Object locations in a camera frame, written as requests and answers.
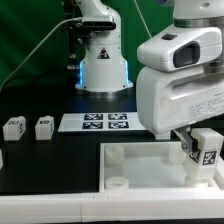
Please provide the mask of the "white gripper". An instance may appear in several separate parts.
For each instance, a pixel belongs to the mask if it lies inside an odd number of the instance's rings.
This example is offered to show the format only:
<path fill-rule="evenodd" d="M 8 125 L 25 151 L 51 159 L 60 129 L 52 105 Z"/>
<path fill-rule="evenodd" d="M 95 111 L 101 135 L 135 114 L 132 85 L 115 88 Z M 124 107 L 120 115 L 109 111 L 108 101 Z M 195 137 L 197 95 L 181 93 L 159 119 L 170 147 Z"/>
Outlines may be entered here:
<path fill-rule="evenodd" d="M 224 113 L 224 70 L 212 63 L 222 53 L 217 27 L 169 26 L 141 44 L 136 102 L 140 123 L 154 134 L 174 130 L 182 150 L 197 150 L 187 125 Z"/>

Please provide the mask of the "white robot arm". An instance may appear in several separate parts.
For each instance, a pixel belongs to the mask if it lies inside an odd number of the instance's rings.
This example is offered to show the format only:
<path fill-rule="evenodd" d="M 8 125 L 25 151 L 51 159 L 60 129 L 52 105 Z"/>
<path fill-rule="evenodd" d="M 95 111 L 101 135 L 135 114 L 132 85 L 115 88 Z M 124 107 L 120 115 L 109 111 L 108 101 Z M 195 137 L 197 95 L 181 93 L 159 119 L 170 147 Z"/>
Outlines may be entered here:
<path fill-rule="evenodd" d="M 175 131 L 182 149 L 196 150 L 192 123 L 224 113 L 224 0 L 156 0 L 174 7 L 173 24 L 142 43 L 144 65 L 137 81 L 128 79 L 121 53 L 120 15 L 101 0 L 75 0 L 81 10 L 72 31 L 85 45 L 75 88 L 89 96 L 113 97 L 134 87 L 140 123 L 151 133 Z"/>

